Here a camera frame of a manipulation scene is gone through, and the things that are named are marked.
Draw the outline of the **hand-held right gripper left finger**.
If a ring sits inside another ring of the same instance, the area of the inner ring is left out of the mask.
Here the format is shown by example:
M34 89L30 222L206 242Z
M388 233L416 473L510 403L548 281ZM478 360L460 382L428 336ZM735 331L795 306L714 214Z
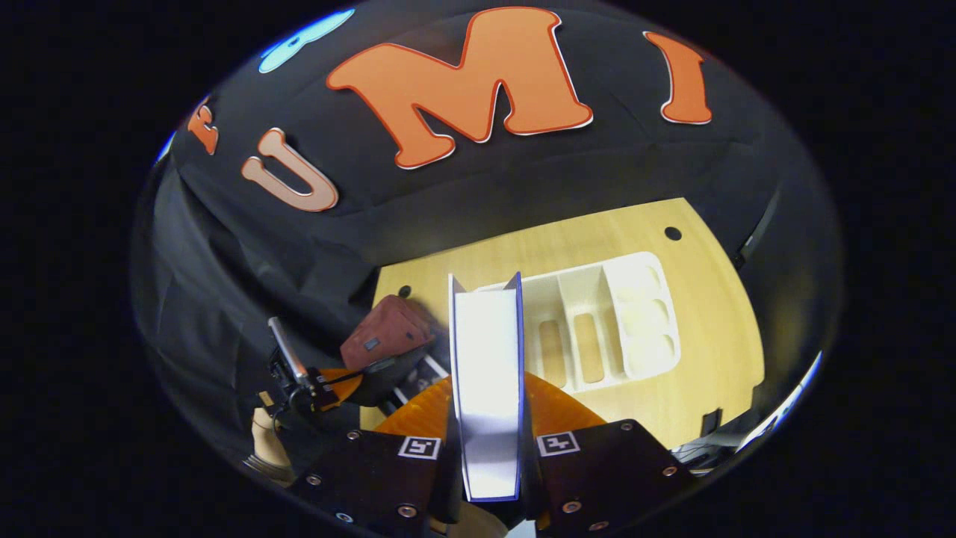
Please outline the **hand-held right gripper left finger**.
M375 430L334 442L289 486L301 504L364 537L446 534L463 511L461 447L444 378Z

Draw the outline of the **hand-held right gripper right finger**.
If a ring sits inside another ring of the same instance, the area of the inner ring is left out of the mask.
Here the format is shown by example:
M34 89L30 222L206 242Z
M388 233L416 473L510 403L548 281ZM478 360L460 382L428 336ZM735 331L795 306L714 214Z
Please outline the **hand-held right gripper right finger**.
M635 419L604 420L533 374L523 403L523 509L539 536L611 536L701 487Z

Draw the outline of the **maroon schoolbag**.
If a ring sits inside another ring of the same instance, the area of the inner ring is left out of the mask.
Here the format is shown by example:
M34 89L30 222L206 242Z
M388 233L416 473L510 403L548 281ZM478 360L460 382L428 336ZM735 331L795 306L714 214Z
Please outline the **maroon schoolbag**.
M383 297L339 348L348 371L361 379L346 401L402 406L450 367L441 357L447 328L414 299Z

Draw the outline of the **white book with dark cover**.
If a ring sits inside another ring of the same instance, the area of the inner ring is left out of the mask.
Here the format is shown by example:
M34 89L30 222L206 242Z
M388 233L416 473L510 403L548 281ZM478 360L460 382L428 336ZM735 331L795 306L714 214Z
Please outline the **white book with dark cover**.
M465 497L515 501L525 436L521 273L476 291L450 275L450 360Z

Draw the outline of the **white bookshelf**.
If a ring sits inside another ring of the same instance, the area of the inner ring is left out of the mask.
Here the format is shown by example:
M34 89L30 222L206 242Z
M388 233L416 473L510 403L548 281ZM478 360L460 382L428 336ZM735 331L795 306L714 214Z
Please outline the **white bookshelf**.
M638 252L521 280L524 367L567 394L648 380L682 344L658 256Z

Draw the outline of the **black backdrop cloth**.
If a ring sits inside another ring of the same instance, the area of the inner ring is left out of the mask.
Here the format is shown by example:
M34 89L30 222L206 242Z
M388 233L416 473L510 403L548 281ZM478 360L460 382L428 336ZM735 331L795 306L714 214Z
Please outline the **black backdrop cloth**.
M277 313L310 359L337 352L390 262L600 210L682 197L710 226L754 300L771 409L834 340L843 303L839 221L822 174L782 113L704 57L715 118L660 115L665 58L651 24L588 0L530 1L556 36L593 125L493 134L402 171L397 145L350 90L325 88L335 61L382 42L461 57L467 19L488 0L376 0L272 72L249 59L209 94L220 146L181 126L148 181L134 225L140 332L172 405L218 450L239 434L243 383L265 374Z

